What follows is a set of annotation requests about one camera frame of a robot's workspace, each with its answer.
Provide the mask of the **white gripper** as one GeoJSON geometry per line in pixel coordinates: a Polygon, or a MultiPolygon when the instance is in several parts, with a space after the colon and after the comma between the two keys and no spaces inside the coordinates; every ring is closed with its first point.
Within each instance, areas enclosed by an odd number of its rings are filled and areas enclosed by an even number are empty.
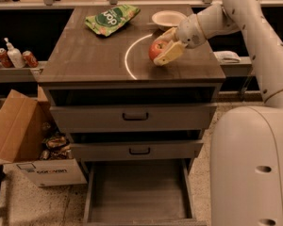
{"type": "Polygon", "coordinates": [[[182,20],[177,28],[168,29],[156,40],[168,42],[162,53],[152,60],[155,65],[162,66],[179,58],[186,46],[196,48],[205,43],[207,38],[199,24],[197,15],[192,14],[182,20]]]}

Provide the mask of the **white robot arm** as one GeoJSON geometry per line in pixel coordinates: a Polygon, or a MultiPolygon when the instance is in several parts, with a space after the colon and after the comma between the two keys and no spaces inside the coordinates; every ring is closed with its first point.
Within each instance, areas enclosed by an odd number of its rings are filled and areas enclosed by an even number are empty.
{"type": "Polygon", "coordinates": [[[186,48],[239,31],[261,106],[227,111],[210,143],[211,226],[283,226],[283,41],[265,19],[259,0],[223,0],[161,35],[165,65],[186,48]]]}

